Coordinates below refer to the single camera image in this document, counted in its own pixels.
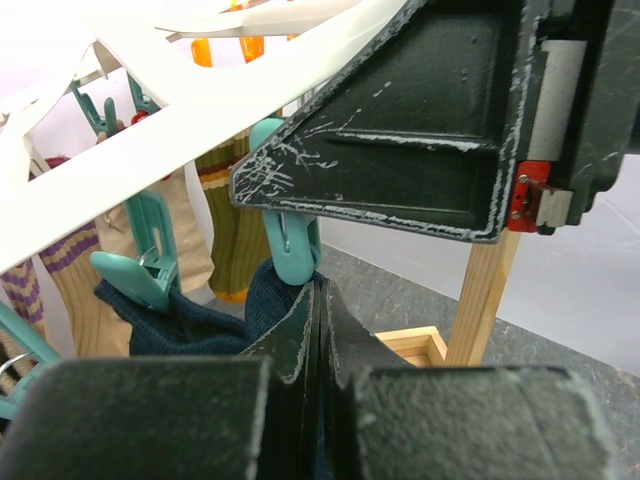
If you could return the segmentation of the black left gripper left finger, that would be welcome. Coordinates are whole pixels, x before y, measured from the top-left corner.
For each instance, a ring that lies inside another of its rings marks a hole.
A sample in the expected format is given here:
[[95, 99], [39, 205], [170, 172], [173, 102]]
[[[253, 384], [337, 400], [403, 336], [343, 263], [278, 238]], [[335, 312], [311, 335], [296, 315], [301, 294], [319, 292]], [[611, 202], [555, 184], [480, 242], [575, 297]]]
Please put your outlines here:
[[311, 479], [318, 288], [237, 356], [64, 361], [1, 447], [5, 479]]

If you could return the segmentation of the navy blue sock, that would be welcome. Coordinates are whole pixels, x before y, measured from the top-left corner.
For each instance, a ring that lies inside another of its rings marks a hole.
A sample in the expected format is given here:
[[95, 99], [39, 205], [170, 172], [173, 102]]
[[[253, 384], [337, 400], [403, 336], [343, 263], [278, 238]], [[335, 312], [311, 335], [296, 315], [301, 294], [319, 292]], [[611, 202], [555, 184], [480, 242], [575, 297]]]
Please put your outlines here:
[[166, 313], [132, 301], [105, 280], [94, 294], [131, 325], [132, 356], [236, 355], [254, 341], [243, 320], [199, 305], [175, 288]]

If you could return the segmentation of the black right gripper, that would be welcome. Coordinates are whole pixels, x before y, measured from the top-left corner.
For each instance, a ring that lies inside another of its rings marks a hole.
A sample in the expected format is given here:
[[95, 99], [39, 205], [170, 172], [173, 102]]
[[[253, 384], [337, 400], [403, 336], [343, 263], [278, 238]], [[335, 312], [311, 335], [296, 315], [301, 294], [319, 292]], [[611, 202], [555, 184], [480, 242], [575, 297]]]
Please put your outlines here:
[[639, 150], [639, 4], [551, 1], [537, 42], [538, 150], [516, 168], [507, 227], [551, 235], [579, 225]]

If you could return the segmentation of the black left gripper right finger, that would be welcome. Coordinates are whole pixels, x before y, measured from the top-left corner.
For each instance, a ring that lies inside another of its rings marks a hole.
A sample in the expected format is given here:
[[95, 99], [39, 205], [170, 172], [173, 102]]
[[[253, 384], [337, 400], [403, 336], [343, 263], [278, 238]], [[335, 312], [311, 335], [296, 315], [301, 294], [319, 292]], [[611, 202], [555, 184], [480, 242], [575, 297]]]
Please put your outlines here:
[[589, 385], [554, 366], [416, 367], [321, 289], [328, 461], [339, 479], [621, 479]]

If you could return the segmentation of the teal clothes peg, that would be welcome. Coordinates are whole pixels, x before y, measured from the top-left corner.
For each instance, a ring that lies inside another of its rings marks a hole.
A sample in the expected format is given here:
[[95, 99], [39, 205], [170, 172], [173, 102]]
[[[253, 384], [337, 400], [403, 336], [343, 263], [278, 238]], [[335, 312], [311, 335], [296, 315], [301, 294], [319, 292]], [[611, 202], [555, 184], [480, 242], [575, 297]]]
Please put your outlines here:
[[[282, 123], [284, 117], [270, 116], [255, 124], [250, 130], [250, 146], [259, 145]], [[319, 158], [318, 154], [309, 155], [304, 150], [300, 152], [286, 144], [281, 149], [294, 153], [296, 164], [303, 165], [306, 169], [309, 166], [319, 166], [317, 162], [311, 162], [311, 159]], [[275, 177], [276, 171], [272, 168], [271, 172], [262, 169], [251, 173], [254, 180], [260, 179], [266, 185], [268, 179]], [[321, 259], [317, 218], [300, 213], [265, 211], [263, 219], [273, 265], [279, 278], [291, 286], [308, 282]]]
[[128, 199], [125, 209], [137, 256], [96, 251], [91, 264], [129, 300], [167, 313], [170, 290], [181, 287], [168, 205], [160, 194], [144, 190]]

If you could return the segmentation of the olive striped hanging sock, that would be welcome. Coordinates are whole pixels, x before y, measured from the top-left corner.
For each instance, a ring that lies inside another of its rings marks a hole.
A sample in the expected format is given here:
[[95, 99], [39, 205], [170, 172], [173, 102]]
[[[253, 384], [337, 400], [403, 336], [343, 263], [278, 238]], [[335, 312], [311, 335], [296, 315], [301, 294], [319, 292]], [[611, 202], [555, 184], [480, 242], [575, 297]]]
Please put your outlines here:
[[213, 225], [209, 286], [230, 303], [246, 300], [249, 283], [266, 254], [266, 239], [257, 212], [230, 201], [232, 167], [249, 153], [249, 131], [242, 130], [195, 160]]

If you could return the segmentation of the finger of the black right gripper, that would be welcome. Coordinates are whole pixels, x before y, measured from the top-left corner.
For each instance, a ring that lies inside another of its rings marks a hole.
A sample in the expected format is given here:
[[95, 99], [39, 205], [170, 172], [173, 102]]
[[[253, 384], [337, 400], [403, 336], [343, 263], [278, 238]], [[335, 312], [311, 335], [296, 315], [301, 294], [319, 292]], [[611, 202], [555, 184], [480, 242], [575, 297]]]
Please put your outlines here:
[[506, 223], [526, 1], [409, 1], [232, 172], [243, 206], [466, 242]]

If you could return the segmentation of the purple striped tan sock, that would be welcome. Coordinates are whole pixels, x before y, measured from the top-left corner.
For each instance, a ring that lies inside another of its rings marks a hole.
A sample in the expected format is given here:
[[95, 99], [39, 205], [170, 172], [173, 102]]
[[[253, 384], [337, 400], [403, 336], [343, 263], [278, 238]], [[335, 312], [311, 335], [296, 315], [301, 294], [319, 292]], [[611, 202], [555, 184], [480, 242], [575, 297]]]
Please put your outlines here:
[[[94, 294], [101, 277], [90, 254], [99, 249], [98, 232], [91, 221], [42, 250], [39, 258], [66, 308], [75, 352], [80, 356], [127, 356], [131, 325]], [[50, 315], [44, 309], [33, 263], [27, 260], [3, 273], [1, 285], [18, 315], [45, 334]]]

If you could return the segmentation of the wooden rack frame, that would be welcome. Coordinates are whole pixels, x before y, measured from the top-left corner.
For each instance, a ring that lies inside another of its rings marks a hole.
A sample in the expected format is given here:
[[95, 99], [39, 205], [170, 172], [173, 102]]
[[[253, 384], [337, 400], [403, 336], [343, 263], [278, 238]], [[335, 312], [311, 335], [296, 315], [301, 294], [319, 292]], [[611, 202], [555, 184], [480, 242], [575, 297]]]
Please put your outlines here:
[[402, 359], [418, 367], [480, 365], [520, 238], [519, 232], [505, 230], [497, 243], [471, 247], [448, 341], [435, 326], [380, 332], [378, 339]]

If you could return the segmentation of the white oval sock hanger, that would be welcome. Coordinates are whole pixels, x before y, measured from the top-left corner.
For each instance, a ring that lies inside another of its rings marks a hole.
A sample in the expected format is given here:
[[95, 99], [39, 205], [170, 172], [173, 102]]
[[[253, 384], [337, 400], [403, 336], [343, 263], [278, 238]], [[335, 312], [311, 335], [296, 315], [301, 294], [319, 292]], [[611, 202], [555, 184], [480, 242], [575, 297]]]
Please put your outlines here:
[[[398, 1], [266, 2], [187, 19], [135, 20], [85, 9], [52, 76], [28, 92], [1, 132], [1, 266], [9, 269], [335, 76], [401, 10]], [[278, 51], [235, 69], [196, 65], [168, 41], [282, 36]], [[94, 50], [158, 104], [139, 125], [31, 178], [28, 134]]]

